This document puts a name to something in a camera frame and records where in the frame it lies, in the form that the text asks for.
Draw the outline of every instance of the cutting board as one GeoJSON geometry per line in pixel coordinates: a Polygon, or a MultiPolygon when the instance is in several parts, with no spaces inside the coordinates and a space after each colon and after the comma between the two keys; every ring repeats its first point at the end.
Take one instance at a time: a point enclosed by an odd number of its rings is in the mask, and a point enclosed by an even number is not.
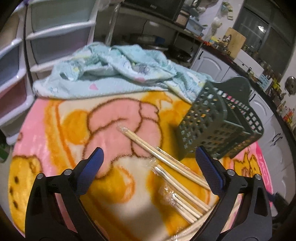
{"type": "Polygon", "coordinates": [[[225,35],[231,35],[231,41],[228,44],[228,51],[231,52],[230,57],[235,59],[240,49],[244,45],[246,37],[240,34],[238,31],[234,30],[233,28],[228,28],[225,35]]]}

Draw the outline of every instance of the window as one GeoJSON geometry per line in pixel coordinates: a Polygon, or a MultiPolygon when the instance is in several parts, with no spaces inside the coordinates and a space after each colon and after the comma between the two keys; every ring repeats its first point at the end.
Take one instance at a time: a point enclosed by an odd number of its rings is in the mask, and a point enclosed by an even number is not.
{"type": "Polygon", "coordinates": [[[234,29],[247,38],[245,45],[258,52],[274,72],[285,71],[295,28],[276,5],[268,0],[245,0],[234,29]]]}
{"type": "Polygon", "coordinates": [[[268,29],[268,24],[257,15],[243,8],[234,29],[247,38],[245,45],[249,46],[253,51],[258,51],[268,29]]]}
{"type": "Polygon", "coordinates": [[[262,60],[270,64],[274,73],[283,73],[289,63],[293,47],[287,44],[283,38],[273,29],[270,29],[269,35],[259,50],[259,56],[262,60]]]}

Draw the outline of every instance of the yellow cartoon character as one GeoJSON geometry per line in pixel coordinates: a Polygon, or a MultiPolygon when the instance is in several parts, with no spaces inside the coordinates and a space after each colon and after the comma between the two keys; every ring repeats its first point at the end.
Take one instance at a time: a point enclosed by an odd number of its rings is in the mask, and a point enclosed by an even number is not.
{"type": "Polygon", "coordinates": [[[258,165],[256,157],[252,154],[249,157],[250,151],[244,153],[244,159],[242,161],[234,159],[234,170],[238,175],[245,177],[253,177],[255,174],[261,174],[260,167],[258,165]]]}
{"type": "Polygon", "coordinates": [[[15,225],[25,231],[25,216],[29,195],[38,173],[42,172],[36,156],[14,156],[8,178],[8,202],[15,225]]]}

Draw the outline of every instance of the green plastic basket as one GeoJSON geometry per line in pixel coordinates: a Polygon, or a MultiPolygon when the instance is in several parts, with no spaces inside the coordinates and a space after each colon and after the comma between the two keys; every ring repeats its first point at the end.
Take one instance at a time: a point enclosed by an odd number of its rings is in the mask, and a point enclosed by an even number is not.
{"type": "Polygon", "coordinates": [[[176,129],[180,159],[194,157],[196,147],[201,145],[214,158],[233,158],[258,140],[264,130],[249,106],[249,93],[250,84],[244,77],[206,82],[176,129]]]}

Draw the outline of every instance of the cartoon blanket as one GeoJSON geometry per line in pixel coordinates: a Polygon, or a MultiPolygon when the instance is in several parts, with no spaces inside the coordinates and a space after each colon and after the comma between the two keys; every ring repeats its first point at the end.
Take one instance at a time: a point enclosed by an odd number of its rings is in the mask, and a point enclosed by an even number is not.
{"type": "MultiPolygon", "coordinates": [[[[104,164],[81,201],[110,240],[162,241],[189,226],[164,197],[164,182],[151,168],[152,156],[117,129],[126,126],[178,158],[174,128],[189,108],[174,94],[162,91],[71,101],[37,99],[21,129],[10,166],[8,197],[16,227],[24,232],[26,205],[36,175],[59,175],[74,168],[97,146],[104,150],[104,164]]],[[[272,192],[257,143],[234,159],[221,161],[239,175],[261,174],[272,192]]],[[[194,158],[181,162],[202,175],[194,158]]],[[[210,191],[160,164],[202,201],[215,204],[217,197],[210,191]]],[[[60,208],[68,228],[75,230],[62,205],[60,208]]]]}
{"type": "Polygon", "coordinates": [[[160,51],[95,42],[57,63],[50,76],[34,82],[33,90],[56,99],[170,90],[191,103],[207,80],[213,81],[208,74],[175,64],[160,51]]]}

